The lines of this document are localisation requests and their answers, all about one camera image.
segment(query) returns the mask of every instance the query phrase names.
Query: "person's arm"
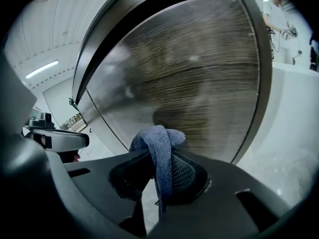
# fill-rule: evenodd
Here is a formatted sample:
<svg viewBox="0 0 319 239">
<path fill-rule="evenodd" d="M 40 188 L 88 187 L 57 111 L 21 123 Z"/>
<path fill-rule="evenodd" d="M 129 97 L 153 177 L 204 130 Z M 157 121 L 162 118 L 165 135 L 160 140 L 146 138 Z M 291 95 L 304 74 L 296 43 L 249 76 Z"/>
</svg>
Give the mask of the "person's arm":
<svg viewBox="0 0 319 239">
<path fill-rule="evenodd" d="M 270 21 L 269 21 L 269 15 L 268 14 L 264 14 L 263 15 L 263 17 L 264 17 L 264 21 L 265 21 L 265 24 L 266 24 L 266 26 L 268 26 L 269 28 L 271 28 L 271 29 L 273 29 L 273 30 L 275 30 L 275 31 L 277 31 L 277 32 L 280 32 L 281 30 L 280 30 L 280 27 L 277 27 L 277 26 L 275 26 L 275 25 L 273 25 L 273 24 L 270 24 Z"/>
</svg>

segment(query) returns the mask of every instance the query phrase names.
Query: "white ceiling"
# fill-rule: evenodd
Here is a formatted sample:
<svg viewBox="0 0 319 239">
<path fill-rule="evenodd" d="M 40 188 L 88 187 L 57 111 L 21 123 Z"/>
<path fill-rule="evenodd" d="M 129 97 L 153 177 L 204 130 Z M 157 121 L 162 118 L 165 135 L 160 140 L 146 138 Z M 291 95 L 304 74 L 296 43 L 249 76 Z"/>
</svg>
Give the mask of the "white ceiling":
<svg viewBox="0 0 319 239">
<path fill-rule="evenodd" d="M 45 91 L 73 76 L 83 37 L 106 0 L 35 0 L 8 32 L 4 52 L 32 91 Z M 26 75 L 58 60 L 30 79 Z"/>
</svg>

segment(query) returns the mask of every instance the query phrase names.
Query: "gray towel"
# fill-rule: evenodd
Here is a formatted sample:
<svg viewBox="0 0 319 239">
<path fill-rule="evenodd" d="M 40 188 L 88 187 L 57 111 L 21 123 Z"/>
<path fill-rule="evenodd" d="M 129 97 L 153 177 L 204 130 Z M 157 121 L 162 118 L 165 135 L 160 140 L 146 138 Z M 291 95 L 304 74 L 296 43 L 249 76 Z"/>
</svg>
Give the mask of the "gray towel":
<svg viewBox="0 0 319 239">
<path fill-rule="evenodd" d="M 159 216 L 166 211 L 166 200 L 173 193 L 171 149 L 185 142 L 185 134 L 162 125 L 140 131 L 133 139 L 130 151 L 148 148 L 156 169 L 155 184 L 159 198 Z"/>
</svg>

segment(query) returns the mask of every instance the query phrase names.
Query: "person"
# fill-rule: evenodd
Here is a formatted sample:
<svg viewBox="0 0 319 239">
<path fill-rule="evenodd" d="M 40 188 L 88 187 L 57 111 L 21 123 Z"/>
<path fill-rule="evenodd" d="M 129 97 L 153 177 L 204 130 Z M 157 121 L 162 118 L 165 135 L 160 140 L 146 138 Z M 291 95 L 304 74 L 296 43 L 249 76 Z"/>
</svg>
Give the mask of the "person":
<svg viewBox="0 0 319 239">
<path fill-rule="evenodd" d="M 265 24 L 274 31 L 274 34 L 271 34 L 271 45 L 274 50 L 273 61 L 293 64 L 293 57 L 289 50 L 289 39 L 287 38 L 290 25 L 281 4 L 282 0 L 269 0 L 264 3 L 263 18 Z"/>
</svg>

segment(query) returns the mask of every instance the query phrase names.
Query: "mesh grille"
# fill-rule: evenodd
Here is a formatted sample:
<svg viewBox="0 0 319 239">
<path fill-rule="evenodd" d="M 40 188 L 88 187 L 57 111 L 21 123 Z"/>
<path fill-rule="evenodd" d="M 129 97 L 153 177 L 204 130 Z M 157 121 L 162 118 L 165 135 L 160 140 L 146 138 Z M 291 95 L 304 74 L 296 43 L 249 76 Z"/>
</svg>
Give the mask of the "mesh grille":
<svg viewBox="0 0 319 239">
<path fill-rule="evenodd" d="M 173 157 L 173 192 L 189 184 L 193 178 L 193 169 L 187 163 Z"/>
</svg>

